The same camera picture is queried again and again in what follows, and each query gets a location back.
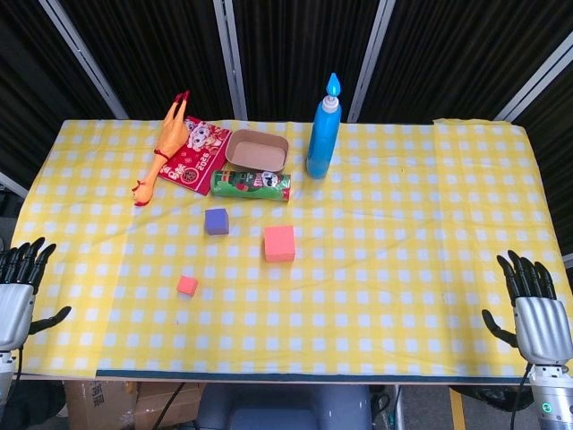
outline rubber chicken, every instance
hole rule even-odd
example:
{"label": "rubber chicken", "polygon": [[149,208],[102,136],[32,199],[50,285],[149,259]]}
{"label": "rubber chicken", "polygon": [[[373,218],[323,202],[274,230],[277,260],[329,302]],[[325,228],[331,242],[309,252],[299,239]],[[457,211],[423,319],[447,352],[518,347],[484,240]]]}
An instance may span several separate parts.
{"label": "rubber chicken", "polygon": [[[189,130],[187,130],[183,121],[188,99],[189,90],[185,93],[177,94],[173,105],[171,105],[165,119],[161,123],[161,133],[159,134],[158,144],[153,151],[155,155],[153,156],[150,172],[145,179],[137,181],[137,186],[132,189],[135,206],[145,206],[150,202],[159,170],[189,139]],[[179,101],[181,101],[181,106],[175,116]]]}

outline purple cube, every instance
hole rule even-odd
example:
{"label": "purple cube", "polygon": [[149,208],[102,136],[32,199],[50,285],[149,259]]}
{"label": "purple cube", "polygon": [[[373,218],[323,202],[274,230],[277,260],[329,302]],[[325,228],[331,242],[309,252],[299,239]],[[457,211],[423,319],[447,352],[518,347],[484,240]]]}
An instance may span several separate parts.
{"label": "purple cube", "polygon": [[208,235],[228,235],[229,216],[226,209],[205,210],[205,230]]}

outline pink cube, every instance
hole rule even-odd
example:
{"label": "pink cube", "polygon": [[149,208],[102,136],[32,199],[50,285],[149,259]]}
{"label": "pink cube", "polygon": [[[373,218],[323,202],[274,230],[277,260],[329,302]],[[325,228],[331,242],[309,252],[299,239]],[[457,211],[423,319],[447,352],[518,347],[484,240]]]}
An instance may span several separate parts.
{"label": "pink cube", "polygon": [[295,259],[293,226],[266,227],[264,237],[267,262],[292,262]]}
{"label": "pink cube", "polygon": [[197,284],[197,279],[181,275],[181,278],[179,278],[179,283],[177,284],[177,291],[192,297],[193,294],[195,294],[195,290],[197,289]]}

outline blue spray bottle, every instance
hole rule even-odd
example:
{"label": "blue spray bottle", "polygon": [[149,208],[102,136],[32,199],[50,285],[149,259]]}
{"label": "blue spray bottle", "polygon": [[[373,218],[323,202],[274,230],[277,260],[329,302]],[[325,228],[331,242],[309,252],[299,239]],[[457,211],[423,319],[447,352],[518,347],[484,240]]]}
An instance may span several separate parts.
{"label": "blue spray bottle", "polygon": [[312,125],[311,144],[306,158],[306,170],[315,179],[322,179],[329,171],[330,159],[337,142],[342,108],[338,103],[340,82],[337,74],[330,76],[326,87],[328,95],[319,103]]}

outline robotic hand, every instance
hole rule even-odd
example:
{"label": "robotic hand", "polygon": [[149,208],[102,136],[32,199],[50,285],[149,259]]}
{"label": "robotic hand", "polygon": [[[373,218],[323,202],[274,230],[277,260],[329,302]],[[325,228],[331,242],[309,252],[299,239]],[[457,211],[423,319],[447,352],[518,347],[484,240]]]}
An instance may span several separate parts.
{"label": "robotic hand", "polygon": [[529,374],[542,430],[573,430],[573,379],[565,367],[573,358],[573,342],[565,308],[541,263],[532,264],[513,251],[508,255],[514,267],[500,255],[498,263],[513,306],[516,334],[501,329],[487,309],[482,310],[483,321],[493,336],[518,348],[527,361],[524,379]]}
{"label": "robotic hand", "polygon": [[56,249],[56,244],[52,244],[38,255],[44,242],[44,237],[41,237],[31,245],[27,242],[20,248],[0,254],[0,421],[14,373],[11,351],[20,350],[19,378],[22,346],[28,335],[55,326],[72,310],[66,306],[51,318],[31,321],[47,259]]}

